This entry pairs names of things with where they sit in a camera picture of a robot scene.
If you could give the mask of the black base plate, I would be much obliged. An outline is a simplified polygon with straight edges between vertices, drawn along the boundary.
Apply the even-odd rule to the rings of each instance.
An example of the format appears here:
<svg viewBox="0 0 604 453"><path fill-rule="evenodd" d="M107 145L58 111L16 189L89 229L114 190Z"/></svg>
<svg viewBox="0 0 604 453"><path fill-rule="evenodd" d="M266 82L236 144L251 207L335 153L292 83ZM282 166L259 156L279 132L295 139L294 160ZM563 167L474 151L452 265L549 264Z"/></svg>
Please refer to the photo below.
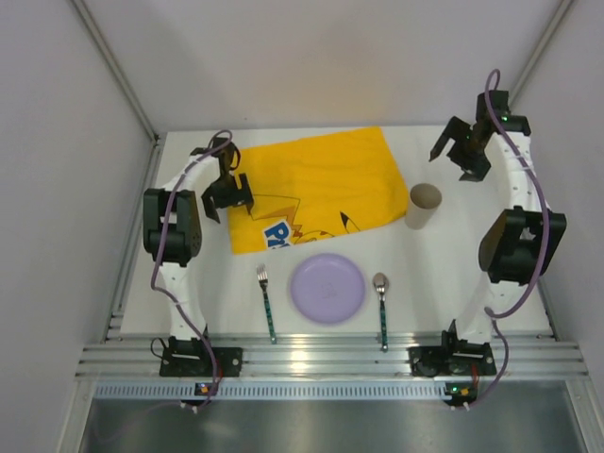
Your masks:
<svg viewBox="0 0 604 453"><path fill-rule="evenodd" d="M416 346L409 349L411 374L414 377L470 377L496 374L495 359L489 344L470 344L461 348Z"/></svg>
<svg viewBox="0 0 604 453"><path fill-rule="evenodd" d="M243 350L239 347L214 347L216 361L205 348L197 351L165 349L161 356L159 375L163 378L237 378L243 366Z"/></svg>

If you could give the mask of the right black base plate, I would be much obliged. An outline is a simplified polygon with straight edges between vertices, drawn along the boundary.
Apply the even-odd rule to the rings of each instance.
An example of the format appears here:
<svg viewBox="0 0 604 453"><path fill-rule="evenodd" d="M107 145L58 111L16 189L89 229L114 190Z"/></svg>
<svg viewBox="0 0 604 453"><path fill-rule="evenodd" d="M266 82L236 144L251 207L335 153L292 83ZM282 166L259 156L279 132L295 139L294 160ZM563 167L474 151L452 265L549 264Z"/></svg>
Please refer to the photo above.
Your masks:
<svg viewBox="0 0 604 453"><path fill-rule="evenodd" d="M461 348L416 346L409 349L411 374L414 377L470 377L496 374L495 359L489 344L470 344Z"/></svg>

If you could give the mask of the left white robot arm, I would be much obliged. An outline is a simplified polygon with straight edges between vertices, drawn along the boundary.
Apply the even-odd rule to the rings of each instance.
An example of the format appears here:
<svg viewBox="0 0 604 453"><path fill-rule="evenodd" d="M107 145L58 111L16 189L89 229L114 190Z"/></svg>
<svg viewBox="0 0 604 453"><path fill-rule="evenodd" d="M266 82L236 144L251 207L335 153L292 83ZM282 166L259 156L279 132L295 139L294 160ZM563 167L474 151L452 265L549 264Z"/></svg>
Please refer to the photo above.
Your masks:
<svg viewBox="0 0 604 453"><path fill-rule="evenodd" d="M194 260L202 247L203 217L218 223L220 209L254 207L247 175L234 175L240 163L232 134L221 130L207 146L195 148L169 182L143 193L143 248L154 263L150 286L170 305L170 334L159 341L162 377L210 376L220 370L220 353L210 346L200 307Z"/></svg>

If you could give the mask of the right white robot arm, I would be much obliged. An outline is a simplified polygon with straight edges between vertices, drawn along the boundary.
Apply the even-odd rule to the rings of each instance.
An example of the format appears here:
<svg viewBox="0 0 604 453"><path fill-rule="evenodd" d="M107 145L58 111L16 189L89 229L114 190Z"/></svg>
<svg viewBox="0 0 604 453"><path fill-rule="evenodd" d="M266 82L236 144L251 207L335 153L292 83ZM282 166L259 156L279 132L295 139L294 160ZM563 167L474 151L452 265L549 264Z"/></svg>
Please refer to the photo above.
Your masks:
<svg viewBox="0 0 604 453"><path fill-rule="evenodd" d="M493 323L528 301L566 230L565 215L551 210L537 179L530 135L528 118L512 114L508 92L488 89L478 95L476 121L452 117L430 151L430 159L445 154L463 181L491 176L501 201L478 246L478 286L442 333L442 361L489 359Z"/></svg>

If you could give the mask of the left aluminium frame post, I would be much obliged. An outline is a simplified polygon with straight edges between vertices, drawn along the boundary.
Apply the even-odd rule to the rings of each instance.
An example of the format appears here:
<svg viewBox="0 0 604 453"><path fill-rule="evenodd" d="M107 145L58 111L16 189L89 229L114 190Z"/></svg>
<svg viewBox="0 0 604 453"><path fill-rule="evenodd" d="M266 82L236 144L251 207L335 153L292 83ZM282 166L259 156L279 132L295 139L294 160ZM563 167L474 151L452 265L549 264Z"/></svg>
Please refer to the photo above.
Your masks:
<svg viewBox="0 0 604 453"><path fill-rule="evenodd" d="M93 45L107 66L111 77L123 95L130 110L136 117L145 135L152 143L156 143L159 139L159 133L152 125L152 122L144 111L138 95L135 93L130 81L128 80L122 65L110 48L109 42L95 20L89 6L83 0L68 0L67 3L73 9L79 22L83 25L87 35L92 40Z"/></svg>

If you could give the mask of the aluminium frame post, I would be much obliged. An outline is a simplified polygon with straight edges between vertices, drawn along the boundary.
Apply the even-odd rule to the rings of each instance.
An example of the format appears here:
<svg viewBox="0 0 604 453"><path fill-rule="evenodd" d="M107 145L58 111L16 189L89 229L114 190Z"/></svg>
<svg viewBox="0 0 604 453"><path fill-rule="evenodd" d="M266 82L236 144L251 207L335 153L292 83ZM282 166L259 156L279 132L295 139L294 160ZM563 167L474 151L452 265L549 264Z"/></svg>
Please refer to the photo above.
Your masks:
<svg viewBox="0 0 604 453"><path fill-rule="evenodd" d="M526 58L522 69L512 83L512 89L509 94L509 108L514 108L521 99L525 88L536 74L537 68L547 49L553 43L556 35L561 31L565 20L572 12L575 4L576 1L574 0L562 0L557 3L537 42L533 45L532 50Z"/></svg>
<svg viewBox="0 0 604 453"><path fill-rule="evenodd" d="M68 0L67 3L73 9L79 22L83 25L87 35L92 40L93 45L107 66L111 77L123 95L130 110L136 117L145 135L152 143L156 143L159 139L159 133L152 125L152 122L144 111L138 95L135 93L130 81L128 80L122 65L110 48L109 42L95 20L89 6L83 0Z"/></svg>

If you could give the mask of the right aluminium frame post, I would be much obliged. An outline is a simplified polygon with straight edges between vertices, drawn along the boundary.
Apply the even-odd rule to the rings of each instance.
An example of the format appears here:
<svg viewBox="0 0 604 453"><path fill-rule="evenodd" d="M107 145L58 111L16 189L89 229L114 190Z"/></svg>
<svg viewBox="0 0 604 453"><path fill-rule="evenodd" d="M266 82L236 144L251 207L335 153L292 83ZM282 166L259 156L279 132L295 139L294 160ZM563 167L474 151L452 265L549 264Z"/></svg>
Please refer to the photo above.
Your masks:
<svg viewBox="0 0 604 453"><path fill-rule="evenodd" d="M575 4L576 1L574 0L562 0L557 3L537 42L533 45L532 50L526 58L522 69L512 83L512 89L509 94L509 108L514 108L521 99L525 88L536 74L537 68L547 49L553 43L556 35L561 31L565 20L572 12Z"/></svg>

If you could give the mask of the aluminium front rail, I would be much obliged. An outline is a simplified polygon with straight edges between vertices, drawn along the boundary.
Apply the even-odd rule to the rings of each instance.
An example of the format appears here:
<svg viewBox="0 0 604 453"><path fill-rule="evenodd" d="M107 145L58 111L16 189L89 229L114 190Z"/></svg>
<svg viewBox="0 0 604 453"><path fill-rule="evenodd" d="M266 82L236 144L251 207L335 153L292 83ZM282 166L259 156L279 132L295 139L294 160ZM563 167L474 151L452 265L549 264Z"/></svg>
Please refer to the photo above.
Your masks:
<svg viewBox="0 0 604 453"><path fill-rule="evenodd" d="M510 348L505 377L511 380L586 378L588 369L579 346L550 336L507 336ZM408 378L409 350L433 346L438 335L395 334L389 350L379 350L377 335L311 335L279 337L276 344L261 336L223 336L216 346L243 350L243 378ZM159 359L150 350L151 340L121 337L84 346L75 369L78 378L154 378Z"/></svg>

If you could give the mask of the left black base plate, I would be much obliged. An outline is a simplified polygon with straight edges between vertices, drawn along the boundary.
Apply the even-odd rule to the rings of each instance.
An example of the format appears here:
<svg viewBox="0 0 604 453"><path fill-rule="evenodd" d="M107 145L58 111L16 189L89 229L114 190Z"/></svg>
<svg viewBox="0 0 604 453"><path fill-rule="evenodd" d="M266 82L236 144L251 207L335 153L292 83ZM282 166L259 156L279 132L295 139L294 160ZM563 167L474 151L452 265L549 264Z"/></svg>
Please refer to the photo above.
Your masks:
<svg viewBox="0 0 604 453"><path fill-rule="evenodd" d="M237 378L243 366L243 350L239 347L214 347L216 361L205 348L197 351L165 349L161 356L159 375L163 378Z"/></svg>

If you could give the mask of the purple plastic plate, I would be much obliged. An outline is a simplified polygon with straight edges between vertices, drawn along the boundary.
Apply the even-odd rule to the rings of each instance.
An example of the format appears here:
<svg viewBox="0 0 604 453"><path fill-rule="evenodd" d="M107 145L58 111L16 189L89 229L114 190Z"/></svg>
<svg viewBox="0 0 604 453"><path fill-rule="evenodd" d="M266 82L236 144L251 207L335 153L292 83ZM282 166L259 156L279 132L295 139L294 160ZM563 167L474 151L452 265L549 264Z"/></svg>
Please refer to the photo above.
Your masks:
<svg viewBox="0 0 604 453"><path fill-rule="evenodd" d="M361 309L366 284L361 269L351 259L322 253L295 267L289 293L295 308L308 320L321 325L338 325Z"/></svg>

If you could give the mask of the yellow cloth placemat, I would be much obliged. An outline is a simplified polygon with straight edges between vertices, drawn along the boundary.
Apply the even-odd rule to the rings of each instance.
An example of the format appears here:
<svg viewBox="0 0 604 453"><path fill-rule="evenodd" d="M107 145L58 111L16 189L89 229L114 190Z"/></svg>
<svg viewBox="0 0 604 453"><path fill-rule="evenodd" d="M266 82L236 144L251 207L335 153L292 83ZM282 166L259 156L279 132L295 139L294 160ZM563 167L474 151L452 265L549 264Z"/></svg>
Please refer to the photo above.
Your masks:
<svg viewBox="0 0 604 453"><path fill-rule="evenodd" d="M249 147L252 209L231 208L235 254L257 253L384 227L408 210L409 191L377 126Z"/></svg>

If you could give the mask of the beige paper cup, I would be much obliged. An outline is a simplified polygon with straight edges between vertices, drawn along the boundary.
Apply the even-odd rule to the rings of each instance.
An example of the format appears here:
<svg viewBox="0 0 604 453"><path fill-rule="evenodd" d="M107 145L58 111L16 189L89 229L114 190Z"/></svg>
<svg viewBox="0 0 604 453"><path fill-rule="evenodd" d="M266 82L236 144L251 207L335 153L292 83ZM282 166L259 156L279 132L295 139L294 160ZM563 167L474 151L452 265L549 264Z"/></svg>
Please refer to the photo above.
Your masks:
<svg viewBox="0 0 604 453"><path fill-rule="evenodd" d="M443 195L434 185L419 183L410 190L409 205L405 216L406 225L413 229L422 229L441 206Z"/></svg>

